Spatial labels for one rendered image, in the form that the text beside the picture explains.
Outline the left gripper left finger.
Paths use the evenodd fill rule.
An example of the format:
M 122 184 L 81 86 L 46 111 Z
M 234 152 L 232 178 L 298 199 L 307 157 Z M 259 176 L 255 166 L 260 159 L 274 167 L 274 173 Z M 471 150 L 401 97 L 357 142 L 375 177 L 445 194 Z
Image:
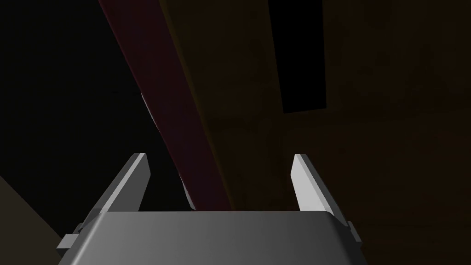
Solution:
M 145 153 L 134 153 L 93 206 L 78 231 L 104 212 L 136 212 L 139 210 L 150 179 Z

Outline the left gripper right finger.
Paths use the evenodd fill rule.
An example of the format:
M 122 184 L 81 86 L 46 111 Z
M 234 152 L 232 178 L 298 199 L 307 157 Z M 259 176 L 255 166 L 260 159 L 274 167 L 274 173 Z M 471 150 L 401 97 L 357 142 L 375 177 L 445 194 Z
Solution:
M 290 172 L 301 211 L 326 211 L 349 226 L 338 204 L 306 154 L 295 154 Z

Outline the dark red door leaf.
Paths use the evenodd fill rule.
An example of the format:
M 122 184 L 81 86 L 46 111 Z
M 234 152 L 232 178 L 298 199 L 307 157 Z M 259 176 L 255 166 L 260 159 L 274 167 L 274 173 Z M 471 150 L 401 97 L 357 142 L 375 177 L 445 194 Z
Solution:
M 160 1 L 98 1 L 195 209 L 230 211 L 230 198 Z

